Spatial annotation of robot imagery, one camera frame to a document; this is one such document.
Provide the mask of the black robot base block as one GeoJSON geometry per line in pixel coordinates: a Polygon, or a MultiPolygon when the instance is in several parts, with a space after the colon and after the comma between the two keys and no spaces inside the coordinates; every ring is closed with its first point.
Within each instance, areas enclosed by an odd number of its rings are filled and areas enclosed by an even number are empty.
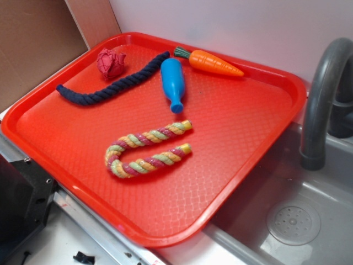
{"type": "Polygon", "coordinates": [[[1,157],[1,264],[46,226],[55,189],[35,161],[1,157]]]}

